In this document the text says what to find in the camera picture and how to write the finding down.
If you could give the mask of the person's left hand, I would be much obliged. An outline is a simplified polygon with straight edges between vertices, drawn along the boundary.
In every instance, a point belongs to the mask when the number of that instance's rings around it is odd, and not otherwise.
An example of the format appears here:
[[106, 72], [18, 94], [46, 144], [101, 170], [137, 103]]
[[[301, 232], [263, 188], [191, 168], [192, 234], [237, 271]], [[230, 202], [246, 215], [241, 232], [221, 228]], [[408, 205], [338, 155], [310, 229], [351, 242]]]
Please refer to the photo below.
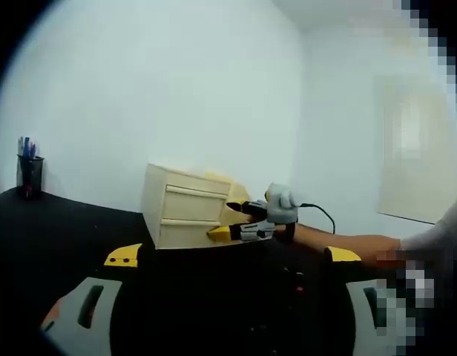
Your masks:
[[62, 301], [63, 299], [59, 298], [45, 316], [41, 324], [41, 330], [43, 332], [48, 332], [53, 327], [55, 322], [59, 319]]

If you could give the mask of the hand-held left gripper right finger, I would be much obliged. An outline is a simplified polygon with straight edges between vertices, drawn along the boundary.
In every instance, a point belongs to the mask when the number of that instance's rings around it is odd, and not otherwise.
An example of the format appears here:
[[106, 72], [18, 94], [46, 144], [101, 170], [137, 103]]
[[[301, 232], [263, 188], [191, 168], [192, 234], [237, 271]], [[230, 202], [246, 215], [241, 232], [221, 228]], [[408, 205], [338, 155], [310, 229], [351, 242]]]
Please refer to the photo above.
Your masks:
[[354, 252], [324, 249], [326, 282], [332, 289], [326, 300], [335, 325], [347, 337], [349, 355], [378, 355], [377, 280]]

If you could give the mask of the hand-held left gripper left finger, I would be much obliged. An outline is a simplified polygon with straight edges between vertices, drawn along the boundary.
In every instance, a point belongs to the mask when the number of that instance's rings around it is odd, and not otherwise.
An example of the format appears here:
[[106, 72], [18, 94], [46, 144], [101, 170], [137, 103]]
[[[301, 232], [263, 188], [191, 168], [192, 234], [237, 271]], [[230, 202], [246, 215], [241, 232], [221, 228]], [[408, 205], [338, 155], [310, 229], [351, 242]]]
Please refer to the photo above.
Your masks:
[[66, 295], [59, 319], [42, 334], [59, 355], [128, 355], [136, 347], [145, 314], [140, 285], [142, 243], [111, 251]]

